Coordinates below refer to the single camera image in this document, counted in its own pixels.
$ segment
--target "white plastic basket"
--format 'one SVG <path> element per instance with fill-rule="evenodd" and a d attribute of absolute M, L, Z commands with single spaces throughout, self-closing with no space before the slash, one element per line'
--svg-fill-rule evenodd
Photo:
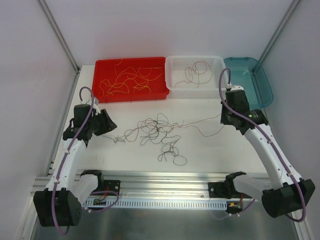
<path fill-rule="evenodd" d="M 170 97 L 175 99 L 216 99 L 218 81 L 226 67 L 219 56 L 168 56 L 165 59 L 165 81 Z M 222 87 L 228 82 L 225 72 Z"/>

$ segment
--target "white wall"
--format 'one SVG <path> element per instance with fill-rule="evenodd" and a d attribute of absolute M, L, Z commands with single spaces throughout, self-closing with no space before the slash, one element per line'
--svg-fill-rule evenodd
<path fill-rule="evenodd" d="M 292 0 L 47 0 L 78 65 L 169 55 L 259 59 Z"/>
<path fill-rule="evenodd" d="M 1 1 L 0 34 L 0 239 L 12 240 L 75 72 L 37 1 Z"/>
<path fill-rule="evenodd" d="M 274 94 L 267 114 L 287 158 L 316 190 L 307 206 L 320 239 L 320 1 L 303 0 L 263 64 Z"/>

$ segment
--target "white tabletop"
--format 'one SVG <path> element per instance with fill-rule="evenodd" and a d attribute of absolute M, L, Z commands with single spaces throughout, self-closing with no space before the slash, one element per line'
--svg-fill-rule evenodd
<path fill-rule="evenodd" d="M 74 106 L 80 104 L 80 88 L 92 86 L 94 69 L 94 65 L 82 66 L 65 128 L 73 117 Z M 89 97 L 89 93 L 84 90 L 83 98 L 89 99 Z M 122 136 L 126 130 L 136 128 L 139 121 L 147 118 L 156 119 L 158 113 L 165 114 L 171 123 L 180 124 L 215 117 L 221 113 L 221 104 L 218 99 L 170 99 L 170 96 L 166 100 L 159 101 L 99 104 L 99 108 L 105 108 L 117 125 L 114 131 L 106 134 L 109 137 Z M 222 127 L 220 117 L 197 123 L 196 126 L 205 135 L 214 134 Z M 233 126 L 225 126 L 217 135 L 211 137 L 203 137 L 193 127 L 174 129 L 172 135 L 175 134 L 181 136 L 176 147 L 188 160 L 184 166 L 173 164 L 170 157 L 167 162 L 158 161 L 162 147 L 160 144 L 148 142 L 140 146 L 140 140 L 114 143 L 111 139 L 93 136 L 80 159 L 79 170 L 177 173 L 266 172 L 253 147 Z M 60 141 L 55 163 L 61 151 L 62 141 Z"/>

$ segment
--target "red plastic tray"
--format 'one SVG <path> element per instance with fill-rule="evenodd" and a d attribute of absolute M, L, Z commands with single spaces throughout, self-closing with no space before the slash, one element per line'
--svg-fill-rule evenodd
<path fill-rule="evenodd" d="M 98 60 L 93 94 L 99 103 L 166 99 L 165 62 L 165 57 Z"/>

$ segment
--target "tangled wire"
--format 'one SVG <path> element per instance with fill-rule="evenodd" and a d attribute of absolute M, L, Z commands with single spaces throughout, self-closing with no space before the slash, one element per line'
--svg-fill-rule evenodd
<path fill-rule="evenodd" d="M 173 164 L 177 166 L 184 166 L 187 164 L 188 159 L 183 155 L 181 155 L 179 153 L 179 149 L 176 147 L 176 144 L 181 139 L 181 136 L 180 135 L 169 136 L 169 134 L 176 128 L 180 128 L 180 129 L 196 128 L 202 134 L 202 136 L 206 138 L 212 137 L 218 134 L 224 128 L 224 125 L 220 128 L 218 132 L 211 135 L 204 135 L 200 131 L 200 129 L 194 124 L 197 124 L 209 119 L 216 119 L 219 116 L 220 114 L 215 117 L 209 117 L 200 121 L 190 122 L 188 124 L 184 124 L 184 123 L 178 124 L 177 122 L 171 124 L 169 123 L 169 120 L 166 115 L 164 115 L 163 113 L 158 113 L 156 119 L 152 119 L 149 117 L 145 120 L 139 121 L 136 128 L 126 130 L 123 136 L 112 138 L 109 136 L 102 135 L 102 137 L 113 140 L 115 144 L 118 142 L 132 143 L 138 139 L 139 132 L 142 131 L 142 136 L 140 136 L 141 138 L 140 146 L 144 146 L 147 142 L 151 142 L 155 145 L 162 144 L 161 154 L 157 158 L 159 162 L 162 162 L 163 160 L 167 162 L 168 161 L 167 156 L 172 156 Z M 182 163 L 176 162 L 177 158 L 182 159 L 183 160 Z"/>

